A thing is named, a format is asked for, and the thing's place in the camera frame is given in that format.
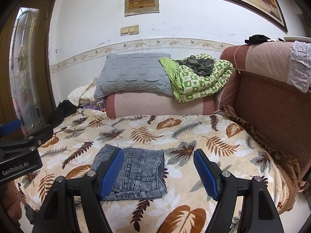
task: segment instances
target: leaf-patterned blanket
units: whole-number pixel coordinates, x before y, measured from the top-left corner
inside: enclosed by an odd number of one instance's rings
[[[187,103],[217,93],[226,85],[233,73],[233,65],[227,60],[215,60],[205,53],[194,57],[214,60],[213,70],[209,76],[199,76],[188,66],[180,65],[169,58],[159,59],[171,81],[175,100],[179,103]]]
[[[262,176],[278,211],[287,201],[287,185],[270,155],[241,126],[221,115],[109,120],[103,112],[83,110],[65,118],[54,132],[39,148],[43,167],[16,180],[20,193],[35,210],[57,176],[82,176],[107,143],[121,148],[164,149],[163,179],[168,188],[161,199],[103,202],[113,232],[204,232],[216,202],[207,196],[194,167],[193,152],[197,148],[236,177]],[[238,197],[230,232],[237,229],[242,200]],[[86,233],[81,200],[76,197],[75,202],[80,229]]]

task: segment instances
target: wooden door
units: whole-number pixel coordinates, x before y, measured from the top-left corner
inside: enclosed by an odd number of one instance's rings
[[[46,125],[54,111],[47,65],[52,0],[23,0],[0,35],[0,123],[16,118],[21,139]]]

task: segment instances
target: light switch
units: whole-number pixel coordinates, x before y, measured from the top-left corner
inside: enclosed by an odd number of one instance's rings
[[[121,28],[121,35],[123,35],[123,34],[128,34],[128,29],[129,29],[129,27],[123,27],[123,28]]]
[[[130,35],[139,34],[139,25],[132,25],[130,28]]]

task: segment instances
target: bed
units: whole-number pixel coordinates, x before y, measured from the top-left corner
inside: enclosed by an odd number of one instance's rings
[[[104,201],[102,207],[113,232],[204,232],[216,202],[207,196],[193,164],[202,148],[209,160],[236,177],[261,176],[277,207],[285,206],[289,191],[270,155],[244,128],[219,114],[210,116],[131,116],[109,119],[97,110],[79,110],[54,129],[38,150],[43,167],[16,180],[26,202],[38,210],[57,176],[85,174],[105,145],[120,148],[164,149],[163,180],[167,194],[155,200]],[[88,232],[81,200],[76,197],[81,232]],[[236,232],[242,198],[238,197],[230,232]]]

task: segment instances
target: sofa backrest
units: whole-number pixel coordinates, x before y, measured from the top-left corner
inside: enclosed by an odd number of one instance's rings
[[[241,72],[233,105],[237,116],[253,123],[286,155],[295,156],[301,180],[311,167],[311,93],[302,93],[285,81],[291,46],[233,46],[224,50],[221,59],[230,61]]]

